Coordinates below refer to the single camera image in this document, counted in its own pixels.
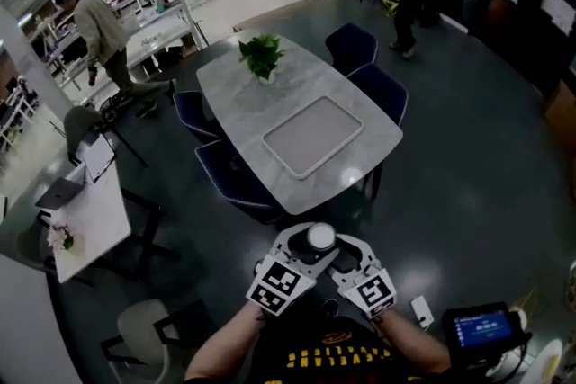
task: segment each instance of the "white plant pot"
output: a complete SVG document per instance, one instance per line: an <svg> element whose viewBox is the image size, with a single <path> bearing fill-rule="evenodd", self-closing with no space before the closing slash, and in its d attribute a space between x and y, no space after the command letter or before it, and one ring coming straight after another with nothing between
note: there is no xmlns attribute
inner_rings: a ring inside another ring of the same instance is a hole
<svg viewBox="0 0 576 384"><path fill-rule="evenodd" d="M259 77L258 81L262 85L271 85L274 83L275 79L276 79L276 69L272 69L272 72L270 73L270 76L268 78Z"/></svg>

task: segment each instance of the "man in beige jacket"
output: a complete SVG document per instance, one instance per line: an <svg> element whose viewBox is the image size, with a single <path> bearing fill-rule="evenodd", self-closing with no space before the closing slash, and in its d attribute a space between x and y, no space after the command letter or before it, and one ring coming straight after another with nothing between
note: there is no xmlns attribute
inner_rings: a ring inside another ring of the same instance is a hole
<svg viewBox="0 0 576 384"><path fill-rule="evenodd" d="M88 84L94 86L98 69L96 61L121 91L121 105L152 94L174 92L171 82L135 84L127 67L126 44L129 36L114 16L112 8L104 0L55 0L67 12L74 12L80 35L88 47ZM136 113L139 119L156 110L158 104L146 100Z"/></svg>

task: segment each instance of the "display screen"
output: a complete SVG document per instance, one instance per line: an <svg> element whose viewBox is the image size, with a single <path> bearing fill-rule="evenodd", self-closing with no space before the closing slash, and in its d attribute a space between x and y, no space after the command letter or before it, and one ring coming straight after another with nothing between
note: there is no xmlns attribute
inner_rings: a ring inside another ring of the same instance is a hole
<svg viewBox="0 0 576 384"><path fill-rule="evenodd" d="M486 344L512 335L504 310L454 319L462 347Z"/></svg>

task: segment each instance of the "small screen device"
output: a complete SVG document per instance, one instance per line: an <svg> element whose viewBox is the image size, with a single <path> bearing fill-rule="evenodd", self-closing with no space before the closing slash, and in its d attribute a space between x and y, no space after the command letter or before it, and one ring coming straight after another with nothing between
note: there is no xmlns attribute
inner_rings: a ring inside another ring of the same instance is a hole
<svg viewBox="0 0 576 384"><path fill-rule="evenodd" d="M503 302L474 308L447 310L442 317L453 367L488 369L503 353L525 345L525 334L516 312Z"/></svg>

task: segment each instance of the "green leaves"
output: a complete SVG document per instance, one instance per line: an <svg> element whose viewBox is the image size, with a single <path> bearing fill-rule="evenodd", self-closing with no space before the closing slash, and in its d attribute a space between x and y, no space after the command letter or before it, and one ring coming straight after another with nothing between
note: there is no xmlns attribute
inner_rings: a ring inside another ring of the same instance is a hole
<svg viewBox="0 0 576 384"><path fill-rule="evenodd" d="M268 79L272 70L277 66L278 59L284 51L278 51L280 38L274 35L261 35L249 43L240 42L240 62L247 60L248 69L256 77Z"/></svg>

